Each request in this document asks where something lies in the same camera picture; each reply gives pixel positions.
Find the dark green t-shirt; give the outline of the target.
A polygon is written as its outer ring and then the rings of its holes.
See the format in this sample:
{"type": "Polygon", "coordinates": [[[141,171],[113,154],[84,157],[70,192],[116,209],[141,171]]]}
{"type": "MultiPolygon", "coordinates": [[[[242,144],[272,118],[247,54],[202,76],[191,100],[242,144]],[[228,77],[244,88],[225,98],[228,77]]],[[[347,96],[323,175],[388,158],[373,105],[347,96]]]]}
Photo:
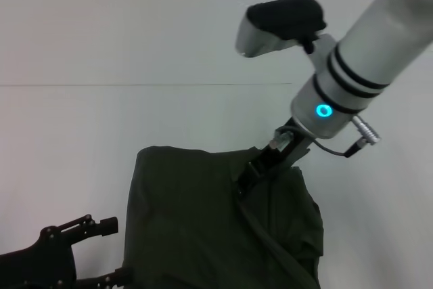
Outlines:
{"type": "Polygon", "coordinates": [[[324,229],[302,171],[283,166],[244,199],[250,148],[142,149],[127,206],[124,289],[321,289],[324,229]]]}

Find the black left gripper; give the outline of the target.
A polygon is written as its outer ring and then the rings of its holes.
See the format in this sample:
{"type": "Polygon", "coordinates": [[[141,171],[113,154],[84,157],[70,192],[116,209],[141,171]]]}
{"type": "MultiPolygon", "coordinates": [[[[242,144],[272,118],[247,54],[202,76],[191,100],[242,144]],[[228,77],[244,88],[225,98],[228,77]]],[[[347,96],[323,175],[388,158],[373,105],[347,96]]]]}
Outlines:
{"type": "Polygon", "coordinates": [[[95,221],[85,215],[63,225],[41,230],[38,240],[28,248],[0,254],[0,289],[36,286],[58,289],[113,289],[131,284],[131,268],[120,267],[112,273],[76,280],[71,245],[95,236],[118,233],[118,219],[95,221]]]}

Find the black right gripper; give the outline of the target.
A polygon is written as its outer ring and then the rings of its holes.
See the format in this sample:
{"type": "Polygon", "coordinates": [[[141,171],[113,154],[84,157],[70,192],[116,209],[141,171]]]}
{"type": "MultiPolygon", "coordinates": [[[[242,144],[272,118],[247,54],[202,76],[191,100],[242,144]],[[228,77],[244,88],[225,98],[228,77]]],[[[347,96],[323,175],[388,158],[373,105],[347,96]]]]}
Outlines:
{"type": "Polygon", "coordinates": [[[269,143],[257,157],[250,160],[236,182],[238,198],[244,198],[253,183],[268,177],[277,167],[291,166],[309,152],[312,140],[291,118],[275,131],[275,143],[269,143]]]}

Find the ribbed silver right flange plug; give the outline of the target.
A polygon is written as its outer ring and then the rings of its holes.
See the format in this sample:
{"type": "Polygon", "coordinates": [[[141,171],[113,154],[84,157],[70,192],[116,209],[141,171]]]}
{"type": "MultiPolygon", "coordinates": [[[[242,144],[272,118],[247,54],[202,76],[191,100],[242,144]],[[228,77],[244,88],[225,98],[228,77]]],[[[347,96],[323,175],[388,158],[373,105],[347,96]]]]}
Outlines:
{"type": "Polygon", "coordinates": [[[378,133],[366,123],[359,115],[352,117],[352,123],[361,134],[361,137],[370,145],[375,145],[380,142],[381,137],[378,133]]]}

